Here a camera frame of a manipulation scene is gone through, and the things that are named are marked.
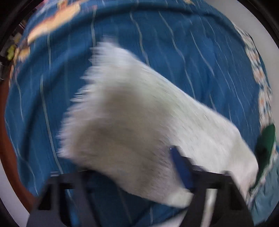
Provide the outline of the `cream fuzzy hooded garment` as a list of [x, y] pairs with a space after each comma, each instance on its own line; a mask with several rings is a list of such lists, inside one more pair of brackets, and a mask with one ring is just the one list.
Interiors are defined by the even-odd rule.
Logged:
[[191, 193], [171, 161], [173, 145], [206, 170], [230, 171], [243, 196], [254, 185], [258, 164], [237, 127], [130, 51], [99, 43], [84, 80], [62, 121], [60, 157], [128, 193], [178, 208]]

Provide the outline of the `dark green striped sweater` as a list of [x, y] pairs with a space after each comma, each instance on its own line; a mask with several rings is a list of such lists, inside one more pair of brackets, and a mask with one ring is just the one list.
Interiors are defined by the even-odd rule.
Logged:
[[275, 142], [275, 125], [270, 124], [262, 130], [262, 133], [257, 139], [257, 144], [255, 147], [255, 156], [259, 168], [255, 185], [257, 185], [258, 182], [260, 181], [260, 178], [262, 177], [265, 168], [268, 166], [270, 162], [270, 157], [272, 154], [274, 142]]

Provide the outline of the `checkered pastel quilt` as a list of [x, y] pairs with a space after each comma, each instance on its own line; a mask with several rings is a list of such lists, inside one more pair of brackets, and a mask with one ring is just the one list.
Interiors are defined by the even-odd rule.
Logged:
[[[261, 134], [262, 130], [266, 126], [274, 124], [271, 111], [272, 90], [265, 75], [264, 63], [262, 62], [261, 56], [258, 53], [252, 38], [241, 28], [235, 26], [235, 29], [239, 32], [243, 42], [245, 43], [245, 52], [251, 62], [254, 80], [259, 85], [257, 103]], [[278, 148], [276, 136], [270, 162], [265, 168], [258, 184], [254, 184], [254, 186], [250, 189], [247, 201], [249, 207], [257, 205], [261, 208], [263, 208], [264, 203], [273, 207], [278, 202]]]

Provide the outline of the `blue striped bed sheet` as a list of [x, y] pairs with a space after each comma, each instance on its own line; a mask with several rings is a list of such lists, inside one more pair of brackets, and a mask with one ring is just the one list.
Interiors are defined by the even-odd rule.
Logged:
[[[24, 187], [40, 197], [52, 175], [87, 171], [83, 183], [98, 226], [181, 226], [192, 193], [184, 208], [161, 204], [60, 157], [62, 121], [86, 84], [93, 49], [111, 42], [227, 118], [255, 155], [259, 85], [235, 26], [205, 1], [51, 1], [43, 6], [15, 50], [5, 108], [4, 123]], [[224, 173], [233, 178], [230, 171], [218, 174]], [[249, 207], [249, 191], [240, 194], [254, 226], [271, 226], [278, 202]], [[65, 194], [71, 224], [81, 226], [73, 190]]]

